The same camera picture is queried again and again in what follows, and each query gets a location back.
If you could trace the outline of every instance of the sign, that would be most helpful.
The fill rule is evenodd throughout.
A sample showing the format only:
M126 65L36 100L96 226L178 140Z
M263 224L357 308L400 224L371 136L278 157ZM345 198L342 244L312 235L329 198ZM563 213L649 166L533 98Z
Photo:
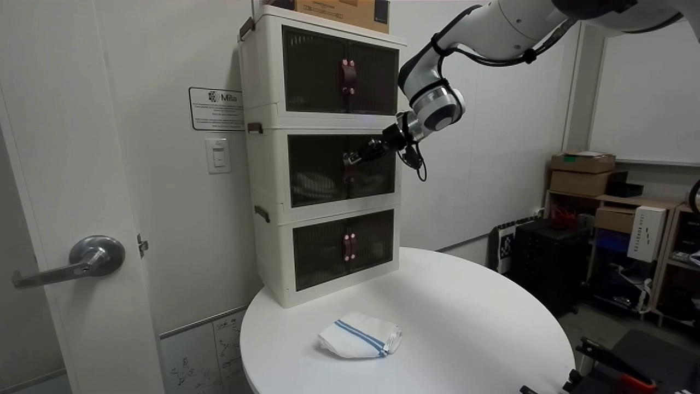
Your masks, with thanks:
M189 88L189 117L196 131L244 131L239 90Z

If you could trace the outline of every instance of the cardboard box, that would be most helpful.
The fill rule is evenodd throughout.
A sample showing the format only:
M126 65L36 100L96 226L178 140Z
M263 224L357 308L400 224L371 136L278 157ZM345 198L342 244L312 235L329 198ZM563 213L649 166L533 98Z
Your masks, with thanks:
M388 32L388 0L267 0L267 4Z
M614 168L614 155L607 152L558 152L551 155L549 168L554 171L572 171L572 172L610 172Z
M549 191L575 197L600 197L605 193L610 172L551 171Z
M635 209L601 206L594 209L594 227L630 235Z
M654 263L657 256L664 208L639 206L635 213L627 258Z

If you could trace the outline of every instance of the door handle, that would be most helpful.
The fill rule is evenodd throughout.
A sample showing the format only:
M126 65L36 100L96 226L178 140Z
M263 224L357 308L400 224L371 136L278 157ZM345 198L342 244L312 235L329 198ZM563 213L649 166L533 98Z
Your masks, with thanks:
M14 271L14 289L44 287L76 278L108 276L124 263L124 244L111 237L94 235L79 240L68 256L68 267L21 276Z

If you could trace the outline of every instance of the white table top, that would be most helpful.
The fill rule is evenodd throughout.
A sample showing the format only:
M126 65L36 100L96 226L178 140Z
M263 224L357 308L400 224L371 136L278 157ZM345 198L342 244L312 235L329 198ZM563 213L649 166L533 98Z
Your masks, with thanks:
M317 333L357 310L400 326L396 355L341 361L314 349ZM509 394L560 392L572 349L524 289L454 256L400 249L400 268L282 308L264 289L241 328L241 356L260 394Z

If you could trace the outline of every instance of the white door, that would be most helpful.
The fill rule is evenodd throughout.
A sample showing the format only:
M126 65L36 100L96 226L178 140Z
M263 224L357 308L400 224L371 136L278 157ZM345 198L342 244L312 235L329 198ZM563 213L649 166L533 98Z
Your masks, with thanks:
M118 271L44 287L71 392L164 392L92 0L0 1L0 129L40 271L92 235L124 244Z

